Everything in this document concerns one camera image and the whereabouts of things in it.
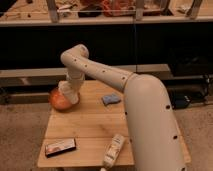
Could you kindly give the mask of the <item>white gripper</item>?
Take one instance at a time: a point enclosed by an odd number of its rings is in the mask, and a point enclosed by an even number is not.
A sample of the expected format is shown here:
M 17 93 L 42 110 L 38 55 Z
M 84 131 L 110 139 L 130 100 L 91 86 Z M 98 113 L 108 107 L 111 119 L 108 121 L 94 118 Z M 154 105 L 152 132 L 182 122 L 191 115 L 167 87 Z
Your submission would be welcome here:
M 79 90 L 81 85 L 78 82 L 60 81 L 59 92 L 66 97 L 71 104 L 77 104 L 80 100 Z

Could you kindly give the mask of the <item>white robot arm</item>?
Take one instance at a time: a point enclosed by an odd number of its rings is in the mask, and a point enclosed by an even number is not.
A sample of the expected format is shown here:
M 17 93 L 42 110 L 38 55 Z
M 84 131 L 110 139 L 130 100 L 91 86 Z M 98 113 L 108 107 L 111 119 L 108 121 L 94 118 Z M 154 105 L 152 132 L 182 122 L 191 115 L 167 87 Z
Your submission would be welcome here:
M 67 68 L 67 81 L 59 91 L 71 103 L 79 101 L 85 76 L 124 94 L 136 171 L 187 171 L 169 95 L 160 79 L 94 62 L 82 44 L 64 51 L 61 62 Z

